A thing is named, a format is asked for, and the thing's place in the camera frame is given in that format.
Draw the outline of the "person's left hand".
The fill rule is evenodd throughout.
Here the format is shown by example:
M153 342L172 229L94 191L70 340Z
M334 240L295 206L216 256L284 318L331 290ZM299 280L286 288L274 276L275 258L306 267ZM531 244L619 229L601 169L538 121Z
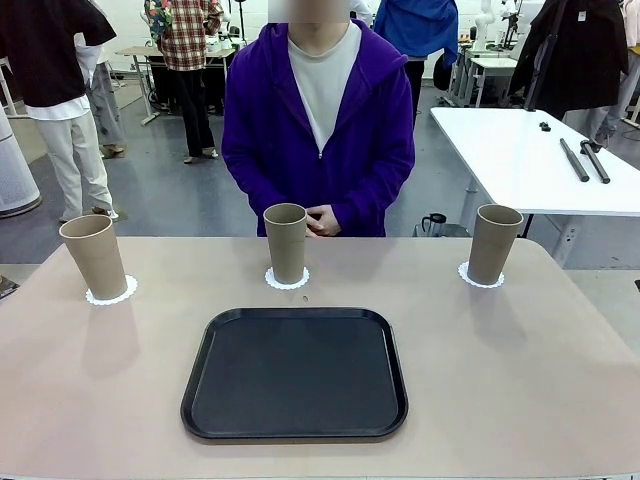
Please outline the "person's left hand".
M317 237L335 237L341 231L341 226L330 205L310 207L306 212L316 216L323 226L323 233Z

